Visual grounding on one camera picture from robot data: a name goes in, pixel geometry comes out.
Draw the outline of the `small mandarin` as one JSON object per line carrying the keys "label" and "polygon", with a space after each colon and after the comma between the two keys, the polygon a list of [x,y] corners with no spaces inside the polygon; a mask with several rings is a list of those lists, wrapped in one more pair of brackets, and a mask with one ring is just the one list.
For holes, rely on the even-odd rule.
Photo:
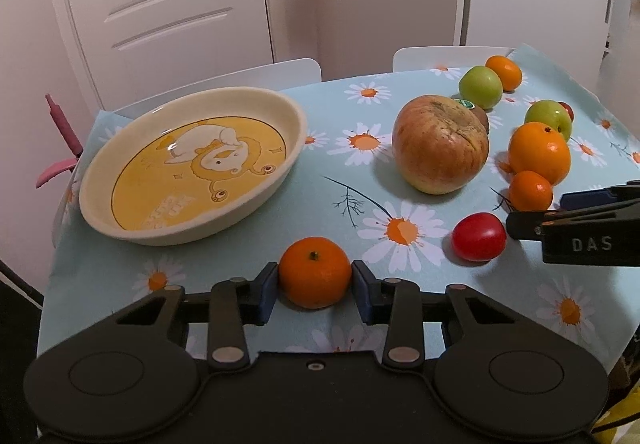
{"label": "small mandarin", "polygon": [[306,310],[320,310],[340,302],[352,279],[345,251],[324,237],[307,237],[290,245],[279,262],[282,294]]}
{"label": "small mandarin", "polygon": [[553,190],[549,181],[534,171],[518,172],[509,186],[509,201],[516,211],[546,211],[552,204]]}

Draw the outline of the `red cherry tomato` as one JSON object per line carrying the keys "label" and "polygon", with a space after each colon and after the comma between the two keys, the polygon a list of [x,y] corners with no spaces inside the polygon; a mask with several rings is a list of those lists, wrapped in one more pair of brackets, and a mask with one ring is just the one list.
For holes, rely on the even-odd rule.
{"label": "red cherry tomato", "polygon": [[500,256],[506,248],[506,229],[491,213],[473,213],[452,231],[451,247],[463,260],[487,262]]}
{"label": "red cherry tomato", "polygon": [[573,108],[571,108],[569,104],[566,104],[564,102],[558,102],[558,103],[565,109],[565,111],[567,112],[567,115],[570,117],[570,121],[573,122],[575,118]]}

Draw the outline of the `large orange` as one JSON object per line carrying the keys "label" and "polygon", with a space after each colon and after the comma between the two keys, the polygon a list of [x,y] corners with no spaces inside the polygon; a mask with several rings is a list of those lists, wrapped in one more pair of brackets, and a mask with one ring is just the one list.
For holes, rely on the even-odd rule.
{"label": "large orange", "polygon": [[512,134],[508,146],[509,164],[514,173],[533,171],[552,186],[570,173],[570,150],[557,130],[542,122],[528,122]]}

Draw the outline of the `green apple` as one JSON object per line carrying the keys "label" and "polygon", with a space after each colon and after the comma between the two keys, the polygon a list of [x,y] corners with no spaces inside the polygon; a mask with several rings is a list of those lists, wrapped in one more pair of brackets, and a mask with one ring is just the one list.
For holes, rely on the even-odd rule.
{"label": "green apple", "polygon": [[555,100],[538,100],[530,105],[526,122],[541,122],[562,135],[565,141],[572,136],[573,119],[567,109]]}
{"label": "green apple", "polygon": [[459,81],[459,94],[485,110],[494,108],[502,97],[502,82],[490,68],[474,66]]}

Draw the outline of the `large yellowish red apple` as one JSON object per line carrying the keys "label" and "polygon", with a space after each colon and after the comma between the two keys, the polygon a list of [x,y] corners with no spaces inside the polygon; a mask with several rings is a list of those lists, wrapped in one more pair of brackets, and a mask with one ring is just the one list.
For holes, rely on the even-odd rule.
{"label": "large yellowish red apple", "polygon": [[489,138],[471,109],[451,97],[422,95],[396,117],[392,149],[401,176],[429,195],[460,190],[484,168]]}

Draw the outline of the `brown kiwi with sticker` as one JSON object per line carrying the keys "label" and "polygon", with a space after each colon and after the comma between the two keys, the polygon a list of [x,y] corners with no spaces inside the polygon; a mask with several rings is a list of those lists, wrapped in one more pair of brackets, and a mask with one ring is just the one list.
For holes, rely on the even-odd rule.
{"label": "brown kiwi with sticker", "polygon": [[469,109],[469,111],[472,112],[478,120],[480,120],[480,123],[484,126],[486,132],[489,132],[488,117],[483,108],[478,107],[473,102],[465,100],[464,98],[456,98],[456,102],[464,106],[466,109]]}

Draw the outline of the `daisy print blue tablecloth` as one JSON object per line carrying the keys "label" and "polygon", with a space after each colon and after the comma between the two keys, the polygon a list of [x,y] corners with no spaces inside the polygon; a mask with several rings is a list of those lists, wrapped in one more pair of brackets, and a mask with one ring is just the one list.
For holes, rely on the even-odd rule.
{"label": "daisy print blue tablecloth", "polygon": [[284,183],[242,222],[192,244],[145,247],[105,237],[65,209],[49,288],[40,351],[77,334],[163,286],[209,290],[236,276],[252,278],[296,240],[325,237],[378,277],[442,291],[463,282],[593,353],[605,367],[622,355],[639,323],[635,268],[548,265],[536,242],[509,240],[497,259],[458,259],[449,233],[475,212],[506,215],[506,149],[538,100],[569,104],[572,166],[558,193],[596,190],[638,178],[639,144],[591,92],[528,46],[513,52],[523,84],[490,112],[489,157],[457,193],[432,197],[399,175],[390,132],[409,100],[454,95],[465,66],[377,74],[292,89],[308,119],[306,145]]}

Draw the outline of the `oval cream yellow dish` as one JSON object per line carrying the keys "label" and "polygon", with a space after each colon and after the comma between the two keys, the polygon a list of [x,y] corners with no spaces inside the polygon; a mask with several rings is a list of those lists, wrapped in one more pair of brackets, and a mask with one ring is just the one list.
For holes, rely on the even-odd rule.
{"label": "oval cream yellow dish", "polygon": [[144,246],[195,242],[242,221],[280,187],[307,118],[282,93],[236,86],[179,97],[132,120],[79,187],[85,221]]}

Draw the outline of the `orange at far corner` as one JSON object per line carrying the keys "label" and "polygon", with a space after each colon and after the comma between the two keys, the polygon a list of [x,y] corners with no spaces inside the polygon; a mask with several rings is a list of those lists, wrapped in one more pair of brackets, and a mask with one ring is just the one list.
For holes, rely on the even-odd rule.
{"label": "orange at far corner", "polygon": [[521,68],[510,60],[509,57],[502,55],[490,56],[486,60],[485,66],[497,74],[504,92],[514,92],[523,81],[523,73]]}

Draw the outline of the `white chair back right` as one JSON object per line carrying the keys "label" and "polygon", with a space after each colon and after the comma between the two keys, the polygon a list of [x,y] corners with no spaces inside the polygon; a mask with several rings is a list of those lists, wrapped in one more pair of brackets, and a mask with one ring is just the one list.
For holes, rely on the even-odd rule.
{"label": "white chair back right", "polygon": [[394,54],[392,67],[393,72],[472,67],[484,65],[491,56],[508,56],[512,51],[503,46],[410,46]]}

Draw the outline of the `white chair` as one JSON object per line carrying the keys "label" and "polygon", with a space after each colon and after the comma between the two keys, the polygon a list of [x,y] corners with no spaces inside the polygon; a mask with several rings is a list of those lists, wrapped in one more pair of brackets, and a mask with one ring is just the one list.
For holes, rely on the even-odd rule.
{"label": "white chair", "polygon": [[503,46],[410,46],[394,54],[392,67],[393,72],[472,67],[484,65],[491,56],[508,56],[512,51]]}
{"label": "white chair", "polygon": [[237,86],[251,86],[273,91],[281,91],[298,86],[320,83],[322,71],[320,65],[313,58],[298,58],[284,62],[262,65],[208,78],[195,83],[180,86],[167,92],[147,97],[137,103],[115,110],[115,114],[129,119],[135,119],[150,112],[160,105],[186,95],[221,88],[236,88]]}

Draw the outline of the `white chair back left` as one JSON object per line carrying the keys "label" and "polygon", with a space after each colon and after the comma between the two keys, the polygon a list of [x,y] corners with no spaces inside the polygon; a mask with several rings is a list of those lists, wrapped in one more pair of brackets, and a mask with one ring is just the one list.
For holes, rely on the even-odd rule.
{"label": "white chair back left", "polygon": [[262,65],[208,78],[195,83],[180,86],[167,92],[147,97],[137,103],[115,110],[115,114],[129,119],[135,119],[150,112],[160,105],[186,95],[221,88],[236,88],[237,86],[251,86],[273,91],[281,91],[298,86],[320,83],[322,71],[320,65],[313,58],[298,58],[284,62]]}

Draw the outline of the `white panel door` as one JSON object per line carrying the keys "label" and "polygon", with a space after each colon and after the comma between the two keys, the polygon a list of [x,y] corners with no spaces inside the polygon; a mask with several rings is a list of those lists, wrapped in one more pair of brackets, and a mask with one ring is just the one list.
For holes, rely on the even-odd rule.
{"label": "white panel door", "polygon": [[267,0],[52,0],[90,112],[274,61]]}

